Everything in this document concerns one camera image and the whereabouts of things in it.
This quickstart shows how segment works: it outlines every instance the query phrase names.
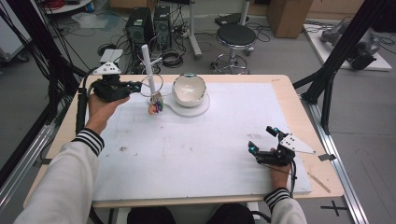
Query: computer tower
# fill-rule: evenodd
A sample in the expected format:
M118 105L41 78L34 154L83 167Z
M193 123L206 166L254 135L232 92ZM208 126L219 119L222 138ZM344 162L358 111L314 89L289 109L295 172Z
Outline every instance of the computer tower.
M172 47L171 9L168 6L156 6L154 11L154 30L157 35L157 49Z
M152 50L154 41L150 42L150 40L154 37L154 29L148 7L134 7L125 25L125 30L134 51L136 51L136 47L140 49L145 44L149 44L148 47Z

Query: cardboard box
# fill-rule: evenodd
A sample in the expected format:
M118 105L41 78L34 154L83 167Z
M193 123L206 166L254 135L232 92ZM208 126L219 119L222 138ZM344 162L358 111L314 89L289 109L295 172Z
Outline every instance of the cardboard box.
M314 0L308 18L341 20L353 17L364 0Z
M153 12L158 0L110 0L110 7L114 8L134 8L149 7Z
M254 0L250 0L248 7L248 15L264 16L267 12L269 4L257 4Z
M303 29L313 0L272 0L267 20L274 37L296 38Z

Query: white platform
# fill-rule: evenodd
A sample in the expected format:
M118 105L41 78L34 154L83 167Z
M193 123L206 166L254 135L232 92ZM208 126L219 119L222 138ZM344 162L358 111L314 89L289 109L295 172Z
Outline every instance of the white platform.
M311 25L311 24L305 24L304 28L310 28L312 29L319 29L320 26L317 25ZM309 40L311 41L312 45L314 46L315 52L317 53L318 57L320 58L320 61L322 63L326 62L327 58L329 58L330 53L332 52L333 46L331 43L323 43L320 41L320 37L322 34L322 31L320 30L317 33L313 32L307 32ZM374 55L376 58L376 61L373 61L370 63L366 68L363 70L374 70L374 71L389 71L392 69L392 67L378 54L376 53ZM349 62L345 61L343 65L341 65L341 68L346 68L346 69L353 69Z
M163 95L170 93L170 84ZM102 133L106 147L93 200L137 201L263 195L271 191L269 169L248 153L276 147L267 125L287 133L270 84L208 83L210 107L200 117L182 118L170 109L149 115L147 98L133 94ZM311 186L298 155L295 192Z

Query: table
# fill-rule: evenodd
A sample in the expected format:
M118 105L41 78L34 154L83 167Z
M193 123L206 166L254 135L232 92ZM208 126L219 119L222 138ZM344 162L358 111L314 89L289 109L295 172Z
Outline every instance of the table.
M165 83L172 83L177 76L164 75ZM325 154L325 151L317 137L317 134L306 115L304 108L291 85L288 77L281 75L200 75L206 83L269 83L272 85L276 98L283 111L290 132L299 136L301 140L311 146L317 155L300 154L304 168L307 171L308 178L312 186L312 192L304 195L295 195L295 198L317 198L317 197L339 197L343 195L343 187L335 174L329 161L321 161L318 155ZM96 80L97 77L91 76L88 83ZM141 80L142 76L121 76L121 80ZM77 113L77 100L72 102L60 130L55 137L49 153L48 159L55 157L61 148L61 145L71 141L75 136L75 120ZM32 190L47 169L43 165L37 175L35 183L26 199L28 200ZM233 197L224 197L221 195L214 197L195 197L184 199L160 199L160 200L138 200L138 201L118 201L118 202L96 202L95 207L127 207L127 206L149 206L149 205L166 205L166 204L189 204L189 203L230 203L230 202L257 202L262 201L263 195L240 195Z

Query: white saucer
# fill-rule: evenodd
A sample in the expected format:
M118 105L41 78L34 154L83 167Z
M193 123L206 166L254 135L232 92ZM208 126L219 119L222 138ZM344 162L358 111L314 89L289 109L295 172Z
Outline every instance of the white saucer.
M183 106L176 102L172 94L163 97L163 104L170 108L175 114L183 118L196 118L203 115L210 107L210 98L205 93L202 102L196 106Z

